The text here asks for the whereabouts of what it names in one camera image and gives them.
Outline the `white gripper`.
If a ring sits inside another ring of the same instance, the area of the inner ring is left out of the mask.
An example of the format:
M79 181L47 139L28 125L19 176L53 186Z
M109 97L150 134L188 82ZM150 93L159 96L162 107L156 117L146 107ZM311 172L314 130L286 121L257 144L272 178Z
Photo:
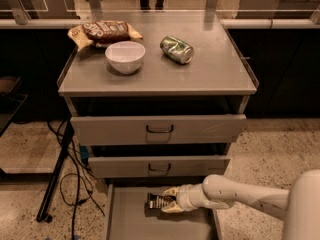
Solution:
M176 197L176 201L170 202L161 208L163 213L181 213L208 206L208 199L203 192L201 184L186 184L180 187L171 187L165 190L162 195Z

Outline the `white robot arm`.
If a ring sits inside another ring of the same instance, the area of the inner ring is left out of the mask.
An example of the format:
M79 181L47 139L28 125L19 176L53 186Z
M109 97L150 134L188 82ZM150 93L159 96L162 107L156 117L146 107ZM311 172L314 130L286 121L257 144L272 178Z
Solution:
M320 240L320 171L301 174L289 190L250 185L221 175L209 175L200 184L167 189L163 196L175 200L164 213L198 208L228 209L242 203L284 221L282 240Z

